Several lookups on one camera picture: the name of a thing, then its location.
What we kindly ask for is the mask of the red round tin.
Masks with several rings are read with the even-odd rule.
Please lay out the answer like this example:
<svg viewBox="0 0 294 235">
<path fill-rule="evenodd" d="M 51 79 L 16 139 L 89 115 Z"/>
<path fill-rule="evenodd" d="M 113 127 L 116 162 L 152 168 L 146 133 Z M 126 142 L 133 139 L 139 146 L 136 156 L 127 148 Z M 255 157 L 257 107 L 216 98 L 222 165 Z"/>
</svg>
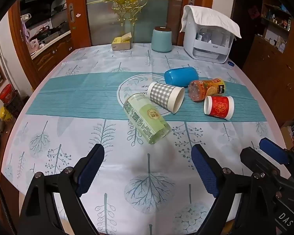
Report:
<svg viewBox="0 0 294 235">
<path fill-rule="evenodd" d="M 4 103 L 7 104 L 11 101 L 11 99 L 14 97 L 14 88 L 13 86 L 9 83 L 7 84 L 2 91 L 0 92 L 0 100 Z"/>
</svg>

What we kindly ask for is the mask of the wooden shelf cabinet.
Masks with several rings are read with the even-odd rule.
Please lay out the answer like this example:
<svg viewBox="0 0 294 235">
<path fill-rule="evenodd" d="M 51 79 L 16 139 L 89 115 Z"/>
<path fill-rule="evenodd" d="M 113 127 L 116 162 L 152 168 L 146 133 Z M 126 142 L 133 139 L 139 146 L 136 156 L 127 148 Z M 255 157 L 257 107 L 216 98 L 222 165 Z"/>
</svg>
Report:
<svg viewBox="0 0 294 235">
<path fill-rule="evenodd" d="M 294 120 L 294 19 L 279 0 L 262 0 L 260 29 L 243 71 L 279 126 Z"/>
</svg>

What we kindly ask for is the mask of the grey checked paper cup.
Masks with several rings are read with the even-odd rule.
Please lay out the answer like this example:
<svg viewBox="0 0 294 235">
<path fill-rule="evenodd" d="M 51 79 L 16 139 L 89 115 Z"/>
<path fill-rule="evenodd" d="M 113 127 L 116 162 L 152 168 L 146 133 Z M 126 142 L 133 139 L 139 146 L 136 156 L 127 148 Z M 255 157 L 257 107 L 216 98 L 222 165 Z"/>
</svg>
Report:
<svg viewBox="0 0 294 235">
<path fill-rule="evenodd" d="M 148 87 L 147 96 L 152 102 L 176 114 L 183 103 L 185 88 L 152 82 Z"/>
</svg>

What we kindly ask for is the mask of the wooden kitchen window frame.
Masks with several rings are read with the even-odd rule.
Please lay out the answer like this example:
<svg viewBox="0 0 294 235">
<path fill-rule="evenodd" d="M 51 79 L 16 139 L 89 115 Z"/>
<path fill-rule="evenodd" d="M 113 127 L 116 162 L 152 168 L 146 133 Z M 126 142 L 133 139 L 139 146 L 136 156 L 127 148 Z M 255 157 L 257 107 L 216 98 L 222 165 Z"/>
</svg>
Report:
<svg viewBox="0 0 294 235">
<path fill-rule="evenodd" d="M 86 0 L 17 0 L 8 20 L 32 89 L 74 50 L 91 46 Z"/>
</svg>

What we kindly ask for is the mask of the white countertop appliance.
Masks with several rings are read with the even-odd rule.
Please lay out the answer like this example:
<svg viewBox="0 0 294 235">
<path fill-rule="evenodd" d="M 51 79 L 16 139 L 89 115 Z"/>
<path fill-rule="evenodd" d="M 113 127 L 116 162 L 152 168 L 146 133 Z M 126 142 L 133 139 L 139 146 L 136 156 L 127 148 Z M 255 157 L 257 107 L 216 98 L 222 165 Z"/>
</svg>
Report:
<svg viewBox="0 0 294 235">
<path fill-rule="evenodd" d="M 235 36 L 220 27 L 202 26 L 187 19 L 183 47 L 195 60 L 223 64 L 228 59 Z"/>
</svg>

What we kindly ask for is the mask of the yellow tissue box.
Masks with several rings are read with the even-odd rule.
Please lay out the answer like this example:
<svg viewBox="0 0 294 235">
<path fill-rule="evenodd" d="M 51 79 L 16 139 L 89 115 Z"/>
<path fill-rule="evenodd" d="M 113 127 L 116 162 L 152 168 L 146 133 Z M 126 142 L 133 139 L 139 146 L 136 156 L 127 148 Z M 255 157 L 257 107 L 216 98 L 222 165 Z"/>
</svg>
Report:
<svg viewBox="0 0 294 235">
<path fill-rule="evenodd" d="M 131 49 L 131 38 L 132 33 L 126 33 L 121 37 L 115 37 L 113 42 L 111 43 L 111 48 L 113 51 L 123 51 Z"/>
</svg>

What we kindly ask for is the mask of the white cloth on appliance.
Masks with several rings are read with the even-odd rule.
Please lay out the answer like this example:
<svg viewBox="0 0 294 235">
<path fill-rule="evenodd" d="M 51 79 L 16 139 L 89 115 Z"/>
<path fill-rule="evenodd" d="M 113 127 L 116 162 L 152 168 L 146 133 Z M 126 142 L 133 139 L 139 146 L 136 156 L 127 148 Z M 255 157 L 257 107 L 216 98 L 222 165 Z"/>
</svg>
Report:
<svg viewBox="0 0 294 235">
<path fill-rule="evenodd" d="M 186 29 L 189 13 L 192 13 L 194 22 L 198 25 L 220 27 L 241 38 L 240 27 L 231 18 L 211 8 L 194 5 L 184 6 L 180 32 L 184 32 Z"/>
</svg>

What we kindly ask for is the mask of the red white paper cup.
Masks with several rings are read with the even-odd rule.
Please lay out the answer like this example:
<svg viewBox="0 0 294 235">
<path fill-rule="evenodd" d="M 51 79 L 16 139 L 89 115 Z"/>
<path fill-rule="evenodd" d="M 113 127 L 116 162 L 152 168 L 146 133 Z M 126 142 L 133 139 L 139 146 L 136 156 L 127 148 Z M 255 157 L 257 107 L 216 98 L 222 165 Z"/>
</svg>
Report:
<svg viewBox="0 0 294 235">
<path fill-rule="evenodd" d="M 230 120 L 235 109 L 234 99 L 231 96 L 207 96 L 203 109 L 205 115 Z"/>
</svg>

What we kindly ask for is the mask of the blue plastic cup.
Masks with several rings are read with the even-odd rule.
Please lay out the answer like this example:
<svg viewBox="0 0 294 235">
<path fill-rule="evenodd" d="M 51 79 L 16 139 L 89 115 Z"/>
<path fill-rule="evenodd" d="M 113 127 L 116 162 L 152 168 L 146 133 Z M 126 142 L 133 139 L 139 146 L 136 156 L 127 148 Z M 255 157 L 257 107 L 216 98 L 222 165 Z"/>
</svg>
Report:
<svg viewBox="0 0 294 235">
<path fill-rule="evenodd" d="M 181 67 L 166 71 L 164 78 L 168 85 L 186 88 L 192 81 L 198 80 L 199 76 L 195 68 Z"/>
</svg>

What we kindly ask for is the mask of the gold ornament glass door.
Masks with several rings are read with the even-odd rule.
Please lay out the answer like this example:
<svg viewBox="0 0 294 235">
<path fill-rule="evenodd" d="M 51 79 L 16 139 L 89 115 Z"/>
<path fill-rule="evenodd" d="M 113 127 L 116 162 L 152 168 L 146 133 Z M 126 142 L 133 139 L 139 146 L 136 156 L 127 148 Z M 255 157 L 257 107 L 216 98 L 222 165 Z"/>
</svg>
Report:
<svg viewBox="0 0 294 235">
<path fill-rule="evenodd" d="M 134 43 L 150 43 L 154 28 L 167 25 L 169 0 L 86 0 L 86 7 L 92 45 L 126 33 Z"/>
</svg>

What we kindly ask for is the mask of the green label plastic cup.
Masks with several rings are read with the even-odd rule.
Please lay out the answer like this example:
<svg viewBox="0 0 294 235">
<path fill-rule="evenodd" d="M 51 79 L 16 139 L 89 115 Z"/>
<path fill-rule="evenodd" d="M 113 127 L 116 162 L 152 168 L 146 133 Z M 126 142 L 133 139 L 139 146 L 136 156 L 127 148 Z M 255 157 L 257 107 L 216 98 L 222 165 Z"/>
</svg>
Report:
<svg viewBox="0 0 294 235">
<path fill-rule="evenodd" d="M 125 101 L 123 109 L 130 122 L 149 144 L 155 144 L 171 132 L 170 125 L 150 99 L 142 93 L 131 95 Z"/>
</svg>

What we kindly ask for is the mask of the light blue ceramic jar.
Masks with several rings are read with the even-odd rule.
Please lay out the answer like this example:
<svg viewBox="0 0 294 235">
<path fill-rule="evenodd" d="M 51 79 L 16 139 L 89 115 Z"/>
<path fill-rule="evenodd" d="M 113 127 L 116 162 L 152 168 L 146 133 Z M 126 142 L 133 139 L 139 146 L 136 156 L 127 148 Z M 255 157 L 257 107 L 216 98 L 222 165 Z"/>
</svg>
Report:
<svg viewBox="0 0 294 235">
<path fill-rule="evenodd" d="M 154 27 L 151 49 L 156 52 L 170 52 L 172 50 L 172 31 L 168 27 Z"/>
</svg>

